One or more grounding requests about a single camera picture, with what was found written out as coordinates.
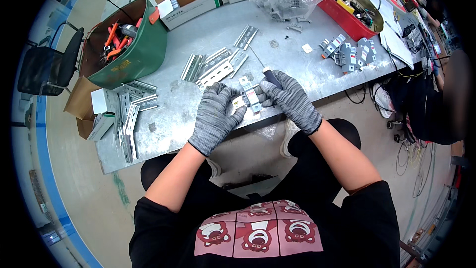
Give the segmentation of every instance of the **black t-shirt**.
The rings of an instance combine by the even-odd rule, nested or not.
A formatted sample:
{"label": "black t-shirt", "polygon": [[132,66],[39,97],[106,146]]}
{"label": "black t-shirt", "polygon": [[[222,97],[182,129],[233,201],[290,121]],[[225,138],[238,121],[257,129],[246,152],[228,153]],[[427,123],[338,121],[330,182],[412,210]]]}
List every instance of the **black t-shirt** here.
{"label": "black t-shirt", "polygon": [[413,134],[421,140],[450,145],[457,138],[451,123],[453,112],[443,103],[443,91],[433,89],[431,77],[418,77],[408,90],[407,110]]}
{"label": "black t-shirt", "polygon": [[179,214],[147,198],[134,213],[133,267],[399,267],[399,231],[387,182],[333,203],[289,200],[210,214],[187,235]]}

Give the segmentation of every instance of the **white shoe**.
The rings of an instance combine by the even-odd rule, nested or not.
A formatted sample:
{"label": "white shoe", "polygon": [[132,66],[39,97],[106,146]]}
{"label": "white shoe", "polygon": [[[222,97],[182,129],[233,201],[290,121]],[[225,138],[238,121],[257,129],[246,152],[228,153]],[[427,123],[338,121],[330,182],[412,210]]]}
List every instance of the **white shoe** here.
{"label": "white shoe", "polygon": [[[386,92],[384,88],[380,87],[380,85],[381,84],[379,83],[375,83],[374,86],[372,87],[372,95],[375,98],[375,102],[377,103],[377,105],[379,105],[382,108],[395,111],[390,95],[388,95],[388,92]],[[390,116],[392,115],[392,112],[390,111],[383,110],[381,108],[378,108],[378,109],[380,110],[380,114],[384,118],[390,118]]]}
{"label": "white shoe", "polygon": [[213,160],[207,158],[207,162],[211,167],[211,177],[210,178],[215,178],[221,175],[221,167],[219,164],[214,162]]}
{"label": "white shoe", "polygon": [[288,144],[289,140],[300,131],[300,129],[294,124],[294,122],[286,118],[286,123],[285,123],[285,134],[284,134],[284,140],[283,143],[281,143],[281,147],[279,148],[279,153],[283,156],[283,158],[291,158],[292,155],[288,151]]}

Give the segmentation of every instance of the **screwdriver handle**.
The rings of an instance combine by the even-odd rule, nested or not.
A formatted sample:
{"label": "screwdriver handle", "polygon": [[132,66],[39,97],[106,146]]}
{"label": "screwdriver handle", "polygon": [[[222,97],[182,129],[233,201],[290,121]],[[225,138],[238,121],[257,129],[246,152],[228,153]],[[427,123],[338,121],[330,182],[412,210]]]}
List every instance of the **screwdriver handle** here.
{"label": "screwdriver handle", "polygon": [[268,82],[270,83],[273,83],[276,87],[278,87],[279,89],[283,90],[283,87],[281,86],[281,84],[279,83],[279,81],[276,79],[276,77],[274,76],[273,72],[271,71],[271,68],[270,67],[265,67],[263,69],[263,74],[265,75],[266,77],[266,80],[268,80]]}

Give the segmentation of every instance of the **concrete floor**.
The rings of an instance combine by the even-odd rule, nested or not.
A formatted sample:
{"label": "concrete floor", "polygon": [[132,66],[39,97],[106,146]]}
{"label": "concrete floor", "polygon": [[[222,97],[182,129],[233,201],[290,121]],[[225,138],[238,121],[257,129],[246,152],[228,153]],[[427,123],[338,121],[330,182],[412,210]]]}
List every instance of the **concrete floor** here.
{"label": "concrete floor", "polygon": [[[78,0],[68,21],[89,30],[100,21],[105,2]],[[64,49],[61,46],[65,46],[69,38],[66,34],[61,36],[59,50]],[[71,80],[70,87],[76,79]],[[98,261],[104,267],[129,267],[128,243],[134,232],[134,206],[144,194],[140,182],[141,164],[103,175],[94,143],[80,138],[75,118],[63,113],[67,99],[68,94],[62,93],[47,100],[48,147],[61,198],[75,228]],[[357,127],[362,151],[390,184],[400,237],[406,241],[429,215],[444,184],[451,181],[450,147],[437,146],[435,166],[428,171],[430,177],[422,194],[414,199],[418,164],[413,164],[416,168],[409,165],[403,176],[397,175],[396,155],[400,144],[393,141],[395,131],[386,129],[387,120],[375,110],[368,96],[363,104],[353,104],[341,93],[318,101],[317,107],[325,118],[344,118]],[[222,143],[210,157],[222,166],[223,174],[212,181],[218,185],[241,182],[256,173],[277,175],[282,179],[296,161],[280,156],[283,137],[282,121],[272,128]],[[426,174],[430,149],[424,156],[422,168]],[[406,157],[406,152],[402,152],[402,163]],[[346,195],[341,191],[334,202],[341,205]]]}

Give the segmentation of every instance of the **tool bucket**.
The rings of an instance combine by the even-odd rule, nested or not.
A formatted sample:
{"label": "tool bucket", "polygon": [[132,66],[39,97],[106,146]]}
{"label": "tool bucket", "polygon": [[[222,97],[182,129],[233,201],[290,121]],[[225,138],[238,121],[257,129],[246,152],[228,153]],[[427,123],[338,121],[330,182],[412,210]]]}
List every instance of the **tool bucket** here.
{"label": "tool bucket", "polygon": [[343,7],[341,7],[335,0],[323,0],[318,3],[326,14],[328,14],[340,27],[350,36],[354,41],[366,37],[372,38],[373,36],[382,32],[384,28],[384,20],[378,10],[370,2],[370,0],[357,0],[363,8],[366,8],[375,13],[373,16],[375,31],[370,30],[353,14],[350,14]]}
{"label": "tool bucket", "polygon": [[[85,40],[83,55],[80,60],[80,76],[85,76],[92,83],[106,89],[114,89],[121,83],[128,83],[155,72],[164,61],[167,47],[167,31],[160,20],[154,24],[149,16],[155,7],[149,0],[136,0],[122,7],[132,20],[121,10],[117,10],[96,27]],[[104,43],[109,36],[108,27],[116,21],[119,24],[135,25],[142,22],[129,47],[108,65],[101,62]]]}

